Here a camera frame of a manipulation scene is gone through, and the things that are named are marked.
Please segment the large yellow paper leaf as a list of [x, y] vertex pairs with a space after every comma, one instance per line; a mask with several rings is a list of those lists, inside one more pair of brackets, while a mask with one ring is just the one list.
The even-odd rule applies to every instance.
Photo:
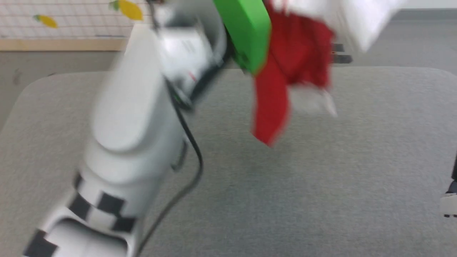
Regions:
[[109, 2], [109, 8], [120, 11], [125, 17], [134, 21], [142, 21], [143, 13], [137, 4], [129, 0], [114, 0]]

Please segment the light wooden board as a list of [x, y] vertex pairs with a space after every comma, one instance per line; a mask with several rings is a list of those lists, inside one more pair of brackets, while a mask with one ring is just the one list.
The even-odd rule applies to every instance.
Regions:
[[0, 39], [0, 52], [121, 51], [127, 39]]

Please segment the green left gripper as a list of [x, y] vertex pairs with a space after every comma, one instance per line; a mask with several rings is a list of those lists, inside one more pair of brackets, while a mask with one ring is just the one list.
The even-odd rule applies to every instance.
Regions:
[[263, 0], [214, 0], [235, 49], [235, 62], [257, 75], [267, 60], [271, 21]]

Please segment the grey fabric sofa cushion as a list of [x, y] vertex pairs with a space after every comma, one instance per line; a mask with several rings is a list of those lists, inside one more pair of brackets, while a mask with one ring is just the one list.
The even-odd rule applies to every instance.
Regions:
[[[0, 134], [0, 257], [19, 257], [71, 188], [108, 72], [27, 86]], [[274, 148], [250, 133], [251, 81], [227, 70], [192, 133], [204, 177], [142, 257], [457, 257], [439, 212], [457, 150], [457, 75], [336, 67], [338, 117], [295, 114]]]

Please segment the small yellow paper leaf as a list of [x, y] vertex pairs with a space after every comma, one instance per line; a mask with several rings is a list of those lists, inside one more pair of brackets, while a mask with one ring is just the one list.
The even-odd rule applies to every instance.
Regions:
[[44, 15], [34, 15], [33, 19], [36, 20], [37, 22], [40, 22], [46, 27], [50, 28], [58, 28], [58, 23], [54, 20], [54, 18], [50, 16], [44, 16]]

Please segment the red and white jersey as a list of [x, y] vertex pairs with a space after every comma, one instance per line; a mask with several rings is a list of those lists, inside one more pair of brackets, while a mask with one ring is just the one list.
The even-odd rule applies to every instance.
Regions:
[[271, 147], [287, 125], [290, 106], [336, 116], [330, 94], [333, 42], [367, 52], [408, 0], [266, 0], [271, 35], [255, 76], [253, 135]]

